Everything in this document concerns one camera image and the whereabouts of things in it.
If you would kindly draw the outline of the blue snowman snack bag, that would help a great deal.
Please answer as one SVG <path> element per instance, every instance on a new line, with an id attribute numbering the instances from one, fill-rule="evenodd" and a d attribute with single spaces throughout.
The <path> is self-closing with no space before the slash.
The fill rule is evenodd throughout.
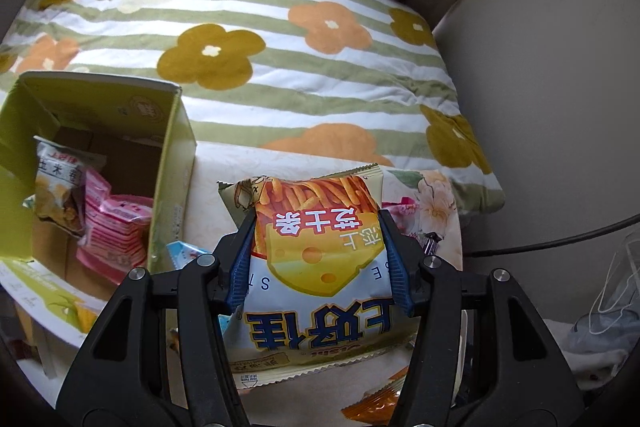
<path id="1" fill-rule="evenodd" d="M 196 247 L 189 243 L 175 241 L 166 245 L 169 260 L 172 269 L 181 270 L 194 259 L 198 259 L 201 255 L 209 255 L 210 251 Z"/>

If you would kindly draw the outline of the pink strawberry snack bag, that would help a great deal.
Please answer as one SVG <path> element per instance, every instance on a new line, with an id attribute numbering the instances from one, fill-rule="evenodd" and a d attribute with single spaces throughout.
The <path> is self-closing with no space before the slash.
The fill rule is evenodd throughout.
<path id="1" fill-rule="evenodd" d="M 419 205 L 413 199 L 403 197 L 400 202 L 383 202 L 382 208 L 390 213 L 399 232 L 415 239 L 422 248 L 428 242 L 438 245 L 442 240 L 435 231 L 423 230 Z"/>

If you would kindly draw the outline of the cheese stick snack bag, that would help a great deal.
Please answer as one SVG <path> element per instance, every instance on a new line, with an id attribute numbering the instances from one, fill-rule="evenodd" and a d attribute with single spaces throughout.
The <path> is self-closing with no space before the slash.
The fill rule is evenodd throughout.
<path id="1" fill-rule="evenodd" d="M 392 295 L 378 165 L 304 181 L 258 176 L 219 194 L 234 222 L 257 218 L 248 291 L 224 331 L 239 390 L 373 358 L 416 332 Z"/>

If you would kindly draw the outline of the orange snack packet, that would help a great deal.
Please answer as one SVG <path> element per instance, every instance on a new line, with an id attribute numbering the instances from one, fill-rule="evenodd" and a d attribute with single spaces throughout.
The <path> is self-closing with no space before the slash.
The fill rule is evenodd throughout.
<path id="1" fill-rule="evenodd" d="M 369 426 L 386 426 L 393 416 L 407 373 L 408 367 L 404 367 L 390 376 L 382 387 L 365 393 L 359 401 L 344 407 L 344 418 Z"/>

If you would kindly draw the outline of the pink wafer packs in box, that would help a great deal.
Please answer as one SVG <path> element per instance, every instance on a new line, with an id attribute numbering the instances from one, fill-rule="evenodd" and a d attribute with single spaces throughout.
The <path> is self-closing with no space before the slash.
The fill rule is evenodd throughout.
<path id="1" fill-rule="evenodd" d="M 100 277 L 119 284 L 148 257 L 153 199 L 113 195 L 96 169 L 86 172 L 85 232 L 76 258 Z"/>

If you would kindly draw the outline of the yellow chips bag in box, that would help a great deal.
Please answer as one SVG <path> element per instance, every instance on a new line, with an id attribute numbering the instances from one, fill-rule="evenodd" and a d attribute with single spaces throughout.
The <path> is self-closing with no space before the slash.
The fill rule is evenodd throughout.
<path id="1" fill-rule="evenodd" d="M 85 233 L 86 174 L 100 171 L 106 157 L 64 146 L 35 135 L 38 167 L 34 193 L 22 206 L 43 222 L 56 225 L 71 236 Z"/>

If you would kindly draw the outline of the floral striped quilt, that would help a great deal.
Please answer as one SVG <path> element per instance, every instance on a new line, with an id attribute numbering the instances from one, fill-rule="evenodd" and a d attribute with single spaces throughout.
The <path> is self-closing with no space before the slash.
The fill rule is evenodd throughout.
<path id="1" fill-rule="evenodd" d="M 22 0 L 2 89 L 28 70 L 171 81 L 201 141 L 435 169 L 465 215 L 506 200 L 430 26 L 393 0 Z"/>

